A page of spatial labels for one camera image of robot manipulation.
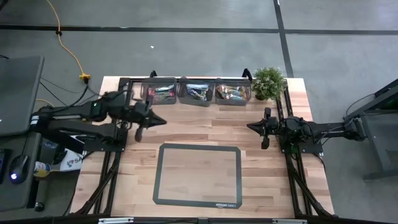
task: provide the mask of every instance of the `potted plant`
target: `potted plant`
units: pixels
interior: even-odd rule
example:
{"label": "potted plant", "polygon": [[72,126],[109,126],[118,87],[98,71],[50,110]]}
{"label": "potted plant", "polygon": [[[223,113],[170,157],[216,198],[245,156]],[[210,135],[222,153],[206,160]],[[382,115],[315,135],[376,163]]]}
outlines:
{"label": "potted plant", "polygon": [[284,91],[286,82],[282,72],[276,67],[260,68],[254,73],[252,89],[258,100],[278,100]]}

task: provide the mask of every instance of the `black cable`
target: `black cable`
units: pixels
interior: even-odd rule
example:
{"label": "black cable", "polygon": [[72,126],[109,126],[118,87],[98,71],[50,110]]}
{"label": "black cable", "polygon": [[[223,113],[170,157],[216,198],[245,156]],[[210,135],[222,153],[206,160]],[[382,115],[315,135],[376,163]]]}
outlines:
{"label": "black cable", "polygon": [[313,155],[318,157],[318,159],[321,161],[321,163],[323,165],[323,170],[326,172],[326,166],[325,166],[325,162],[323,161],[323,159],[316,153],[313,153]]}
{"label": "black cable", "polygon": [[58,98],[57,96],[55,96],[54,93],[51,92],[51,90],[49,90],[42,82],[40,82],[40,84],[52,95],[55,97],[55,99],[57,99],[59,102],[61,102],[63,105],[67,105],[66,103],[64,103],[60,98]]}
{"label": "black cable", "polygon": [[122,91],[120,91],[118,94],[116,94],[116,96],[112,97],[112,100],[115,99],[116,97],[122,95],[123,93],[129,92],[129,91],[130,91],[130,90],[122,90]]}
{"label": "black cable", "polygon": [[92,92],[92,94],[94,94],[94,95],[96,95],[96,96],[102,96],[101,94],[95,92],[90,86],[88,86],[88,90],[89,90],[90,92]]}
{"label": "black cable", "polygon": [[83,100],[79,105],[83,105],[85,104],[87,101],[89,101],[92,97],[97,96],[96,94],[92,94],[91,96],[89,96],[87,99]]}
{"label": "black cable", "polygon": [[75,106],[75,105],[84,97],[84,95],[85,95],[86,92],[87,92],[87,89],[88,89],[88,85],[86,85],[86,88],[84,89],[84,91],[83,91],[83,93],[81,94],[81,96],[79,97],[79,99],[77,99],[77,100],[76,100],[75,102],[73,102],[71,105],[68,105],[68,106],[66,106],[66,107],[64,107],[64,108],[62,108],[62,109],[59,109],[59,110],[51,111],[51,113],[64,111],[64,110],[67,110],[67,109],[71,108],[72,106]]}
{"label": "black cable", "polygon": [[75,196],[75,192],[76,192],[76,188],[73,190],[72,198],[70,199],[69,204],[68,204],[68,206],[67,206],[67,209],[64,211],[64,213],[62,214],[62,216],[65,216],[65,215],[68,213],[68,211],[69,211],[69,209],[70,209],[70,207],[71,207],[71,205],[72,205],[73,198],[74,198],[74,196]]}
{"label": "black cable", "polygon": [[331,138],[326,139],[326,141],[324,141],[321,146],[323,146],[329,139]]}
{"label": "black cable", "polygon": [[297,158],[293,157],[293,154],[290,154],[291,158],[294,159],[295,161],[297,161]]}
{"label": "black cable", "polygon": [[329,133],[331,133],[332,131],[334,131],[334,130],[336,130],[336,129],[339,129],[339,128],[342,128],[342,127],[345,127],[345,126],[348,126],[348,125],[350,125],[353,121],[354,121],[354,119],[351,119],[351,121],[349,121],[349,122],[348,122],[347,124],[345,124],[345,125],[338,126],[338,127],[332,128],[332,129],[329,129],[329,131],[327,131],[325,134],[323,134],[323,135],[315,142],[315,144],[320,143],[320,141],[321,141],[326,135],[328,135]]}
{"label": "black cable", "polygon": [[359,99],[359,100],[355,101],[354,103],[352,103],[352,104],[347,108],[347,110],[346,110],[346,116],[348,116],[348,110],[349,110],[352,106],[354,106],[357,102],[359,102],[359,101],[361,101],[361,100],[363,100],[363,99],[365,99],[366,97],[369,97],[369,96],[371,96],[371,95],[374,95],[374,93],[371,93],[371,94],[369,94],[369,95],[366,95],[366,96],[362,97],[361,99]]}
{"label": "black cable", "polygon": [[50,83],[50,84],[52,84],[52,85],[54,85],[54,86],[60,88],[61,90],[65,90],[65,91],[67,91],[67,92],[69,92],[69,93],[76,93],[76,94],[77,94],[77,93],[83,92],[83,90],[82,90],[82,91],[79,91],[79,92],[70,91],[70,90],[67,90],[66,88],[64,88],[64,87],[62,87],[62,86],[59,86],[59,85],[57,85],[57,84],[55,84],[55,83],[53,83],[53,82],[48,81],[47,79],[45,79],[45,78],[43,78],[43,77],[42,77],[42,79],[43,79],[44,81],[46,81],[46,82],[48,82],[48,83]]}

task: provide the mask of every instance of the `wire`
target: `wire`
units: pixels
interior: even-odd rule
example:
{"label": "wire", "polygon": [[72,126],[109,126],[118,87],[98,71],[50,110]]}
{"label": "wire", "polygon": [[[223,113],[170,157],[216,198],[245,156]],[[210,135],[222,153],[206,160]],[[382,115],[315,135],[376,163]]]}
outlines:
{"label": "wire", "polygon": [[52,107],[55,107],[52,103],[50,103],[49,101],[47,101],[45,99],[36,99],[36,101],[41,101],[41,102],[44,102],[44,103],[46,103],[46,104],[48,104],[48,105],[50,105]]}
{"label": "wire", "polygon": [[325,166],[325,162],[323,161],[323,159],[316,153],[313,153],[313,155],[318,157],[318,159],[321,161],[321,163],[323,165],[323,170],[326,172],[326,166]]}
{"label": "wire", "polygon": [[96,96],[102,96],[101,94],[95,92],[90,86],[88,86],[88,90],[89,90],[90,92],[92,92],[92,93],[93,93],[94,95],[96,95]]}
{"label": "wire", "polygon": [[83,93],[81,94],[81,96],[79,97],[79,99],[77,99],[77,100],[76,100],[75,102],[73,102],[71,105],[68,105],[68,106],[66,106],[66,107],[64,107],[64,108],[61,108],[61,109],[59,109],[59,110],[51,111],[51,113],[64,111],[64,110],[67,110],[67,109],[71,108],[72,106],[75,106],[75,105],[84,97],[84,95],[85,95],[86,92],[87,92],[87,89],[88,89],[88,85],[86,85],[86,88],[83,90]]}
{"label": "wire", "polygon": [[59,86],[59,85],[57,85],[57,84],[55,84],[55,83],[53,83],[53,82],[48,81],[47,79],[45,79],[45,78],[43,78],[43,77],[42,77],[42,79],[43,79],[44,81],[46,81],[46,82],[48,82],[48,83],[50,83],[50,84],[52,84],[52,85],[54,85],[54,86],[60,88],[61,90],[65,90],[65,91],[67,91],[67,92],[69,92],[69,93],[81,93],[81,92],[83,92],[83,90],[82,90],[82,91],[79,91],[79,92],[70,91],[70,90],[67,90],[66,88],[64,88],[64,87],[62,87],[62,86]]}
{"label": "wire", "polygon": [[76,189],[73,190],[72,198],[70,199],[69,204],[68,204],[68,207],[67,207],[67,209],[64,211],[64,213],[62,214],[62,216],[65,216],[65,215],[68,213],[68,211],[69,211],[69,209],[70,209],[70,207],[71,207],[71,205],[72,205],[73,198],[74,198],[74,196],[75,196],[75,192],[76,192]]}
{"label": "wire", "polygon": [[96,96],[95,94],[89,96],[87,99],[83,100],[79,105],[85,104],[88,100],[90,100],[92,97]]}
{"label": "wire", "polygon": [[47,0],[47,2],[48,2],[49,5],[51,6],[51,8],[52,8],[52,10],[53,10],[53,12],[54,12],[54,14],[55,14],[55,17],[57,18],[57,22],[58,22],[57,35],[58,35],[58,40],[59,40],[59,42],[60,42],[60,45],[62,46],[63,49],[65,49],[65,50],[76,60],[76,63],[78,64],[78,66],[79,66],[79,68],[80,68],[80,71],[81,71],[81,76],[82,76],[82,77],[88,76],[87,74],[84,73],[83,68],[81,67],[81,64],[80,64],[80,62],[79,62],[79,59],[72,53],[72,51],[70,51],[70,50],[69,50],[66,46],[64,46],[64,44],[62,43],[62,40],[61,40],[61,22],[60,22],[60,18],[58,17],[58,14],[57,14],[57,12],[56,12],[54,6],[51,4],[51,2],[50,2],[49,0]]}
{"label": "wire", "polygon": [[122,95],[123,93],[126,93],[126,92],[130,92],[130,90],[122,90],[122,91],[120,91],[118,94],[116,94],[114,97],[112,97],[111,100],[116,99],[116,97],[118,97],[118,96],[120,96],[120,95]]}
{"label": "wire", "polygon": [[297,158],[293,157],[293,154],[290,154],[291,158],[297,161]]}
{"label": "wire", "polygon": [[57,99],[59,102],[61,102],[63,105],[67,105],[66,103],[64,103],[60,98],[58,98],[57,96],[55,96],[54,93],[51,92],[51,90],[49,90],[42,82],[40,82],[40,84],[52,95],[55,97],[55,99]]}
{"label": "wire", "polygon": [[345,126],[348,126],[348,125],[350,125],[353,121],[354,121],[354,118],[351,119],[351,121],[349,121],[347,124],[344,124],[344,125],[342,125],[342,126],[338,126],[338,127],[329,129],[329,131],[327,131],[325,134],[323,134],[323,135],[315,142],[315,144],[318,144],[326,135],[328,135],[328,134],[331,133],[332,131],[334,131],[334,130],[336,130],[336,129],[339,129],[339,128],[342,128],[342,127],[345,127]]}
{"label": "wire", "polygon": [[355,101],[354,103],[352,103],[352,104],[347,108],[347,110],[346,110],[346,116],[348,116],[348,111],[349,111],[349,109],[350,109],[352,106],[354,106],[357,102],[359,102],[359,101],[361,101],[361,100],[363,100],[363,99],[365,99],[366,97],[369,97],[369,96],[371,96],[371,95],[374,95],[374,93],[371,93],[371,94],[369,94],[369,95],[366,95],[366,96],[362,97],[361,99],[359,99],[359,100]]}
{"label": "wire", "polygon": [[329,139],[331,139],[331,138],[327,138],[326,141],[324,141],[324,142],[321,144],[321,146],[323,146]]}

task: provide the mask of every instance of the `electrical cord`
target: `electrical cord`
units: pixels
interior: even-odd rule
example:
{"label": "electrical cord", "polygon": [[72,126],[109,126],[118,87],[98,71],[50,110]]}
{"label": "electrical cord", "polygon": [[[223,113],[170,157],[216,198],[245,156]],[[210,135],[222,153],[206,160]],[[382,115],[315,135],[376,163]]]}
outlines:
{"label": "electrical cord", "polygon": [[89,90],[92,94],[94,94],[94,95],[96,95],[96,96],[102,96],[101,94],[95,92],[90,86],[88,86],[88,90]]}
{"label": "electrical cord", "polygon": [[325,166],[325,162],[323,161],[323,159],[316,153],[313,153],[313,155],[318,157],[318,159],[321,161],[321,163],[323,165],[323,170],[326,172],[326,166]]}
{"label": "electrical cord", "polygon": [[352,106],[354,106],[357,102],[359,102],[359,101],[365,99],[366,97],[369,97],[369,96],[372,96],[372,95],[374,95],[374,93],[371,93],[371,94],[369,94],[369,95],[366,95],[366,96],[362,97],[361,99],[359,99],[359,100],[355,101],[354,103],[352,103],[352,104],[347,108],[347,110],[346,110],[346,116],[348,116],[348,111],[349,111],[349,109],[350,109]]}
{"label": "electrical cord", "polygon": [[353,121],[354,121],[354,119],[351,119],[351,121],[349,121],[349,122],[348,122],[347,124],[345,124],[345,125],[338,126],[338,127],[332,128],[332,129],[329,129],[329,131],[327,131],[325,134],[323,134],[323,135],[315,142],[315,144],[320,143],[320,141],[321,141],[326,135],[328,135],[329,133],[331,133],[332,131],[334,131],[334,130],[336,130],[336,129],[339,129],[339,128],[342,128],[342,127],[345,127],[345,126],[348,126],[348,125],[350,125]]}
{"label": "electrical cord", "polygon": [[61,102],[63,105],[67,105],[66,103],[64,103],[60,98],[58,98],[57,96],[55,96],[55,94],[53,92],[51,92],[51,90],[49,90],[42,82],[40,82],[40,84],[52,95],[55,97],[55,99],[57,99],[59,102]]}
{"label": "electrical cord", "polygon": [[84,95],[85,95],[86,92],[87,92],[87,89],[88,89],[88,85],[86,85],[86,88],[83,90],[83,93],[81,94],[81,96],[79,97],[79,99],[77,99],[77,100],[76,100],[75,102],[73,102],[71,105],[68,105],[68,106],[66,106],[66,107],[64,107],[64,108],[61,108],[61,109],[59,109],[59,110],[52,111],[52,113],[64,111],[64,110],[67,110],[67,109],[71,108],[72,106],[75,106],[75,105],[84,97]]}
{"label": "electrical cord", "polygon": [[321,146],[323,146],[329,139],[331,139],[331,138],[327,138],[327,139],[321,144]]}
{"label": "electrical cord", "polygon": [[82,92],[83,92],[83,90],[82,90],[82,91],[79,91],[79,92],[67,90],[66,88],[64,88],[64,87],[62,87],[62,86],[59,86],[59,85],[57,85],[57,84],[55,84],[55,83],[53,83],[53,82],[51,82],[51,81],[48,81],[47,79],[45,79],[45,78],[43,78],[43,77],[42,77],[42,79],[43,79],[44,81],[50,83],[51,85],[56,86],[56,87],[60,88],[61,90],[65,90],[65,91],[67,91],[67,92],[69,92],[69,93],[76,93],[76,94],[77,94],[77,93],[82,93]]}
{"label": "electrical cord", "polygon": [[57,31],[56,31],[56,34],[57,34],[57,36],[58,36],[58,40],[59,40],[59,42],[60,42],[60,45],[62,46],[62,48],[63,48],[64,50],[66,50],[66,51],[76,60],[76,63],[78,64],[78,66],[79,66],[79,68],[80,68],[80,72],[81,72],[81,75],[79,76],[80,79],[82,79],[82,80],[84,80],[84,79],[89,80],[89,79],[91,78],[91,76],[88,75],[88,74],[86,74],[86,73],[83,71],[83,67],[82,67],[81,64],[80,64],[79,59],[72,53],[72,51],[70,51],[70,50],[69,50],[66,46],[64,46],[64,44],[62,43],[62,39],[61,39],[62,32],[61,32],[61,22],[60,22],[60,18],[58,17],[57,11],[55,10],[55,8],[54,8],[54,6],[51,4],[51,2],[50,2],[49,0],[47,0],[47,2],[48,2],[48,4],[50,5],[51,9],[53,10],[53,12],[54,12],[54,14],[55,14],[55,17],[57,18],[58,29],[57,29]]}
{"label": "electrical cord", "polygon": [[295,161],[297,161],[297,158],[295,158],[295,157],[293,156],[292,153],[290,154],[290,156],[291,156],[292,159],[294,159]]}
{"label": "electrical cord", "polygon": [[83,100],[79,105],[85,104],[87,101],[89,101],[92,97],[96,96],[95,94],[89,96],[87,99]]}
{"label": "electrical cord", "polygon": [[46,103],[46,104],[48,104],[48,105],[50,105],[52,107],[55,107],[52,103],[50,103],[49,101],[47,101],[45,99],[36,99],[36,101],[41,101],[41,102],[44,102],[44,103]]}
{"label": "electrical cord", "polygon": [[67,206],[67,209],[64,211],[64,213],[62,214],[62,216],[67,215],[67,213],[68,213],[70,207],[72,206],[72,202],[73,202],[73,198],[74,198],[74,196],[75,196],[75,192],[76,192],[76,189],[73,190],[72,198],[70,199],[70,201],[69,201],[69,203],[68,203],[68,206]]}

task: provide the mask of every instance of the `wooden table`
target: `wooden table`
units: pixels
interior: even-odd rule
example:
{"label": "wooden table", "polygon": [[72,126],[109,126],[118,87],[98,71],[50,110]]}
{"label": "wooden table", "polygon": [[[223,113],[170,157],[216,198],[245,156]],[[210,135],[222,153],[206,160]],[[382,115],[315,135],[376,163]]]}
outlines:
{"label": "wooden table", "polygon": [[[118,89],[120,77],[104,77],[101,94]],[[310,105],[301,78],[287,79],[295,116],[312,120]],[[138,98],[139,83],[134,85]],[[242,106],[212,104],[208,108],[180,104],[156,105],[153,110],[167,124],[144,130],[141,143],[134,140],[135,128],[129,133],[126,150],[119,166],[112,216],[129,217],[229,217],[278,218],[293,217],[292,199],[284,155],[274,136],[270,147],[261,149],[262,138],[246,127],[264,116],[265,107],[277,117],[275,101],[259,101],[254,94]],[[178,207],[156,205],[152,200],[159,146],[163,143],[237,146],[242,157],[243,204],[239,209]],[[71,212],[89,199],[100,180],[103,152],[87,157],[81,168]],[[314,196],[333,213],[325,171],[319,158],[303,154],[307,184]],[[298,197],[304,211],[301,190]]]}

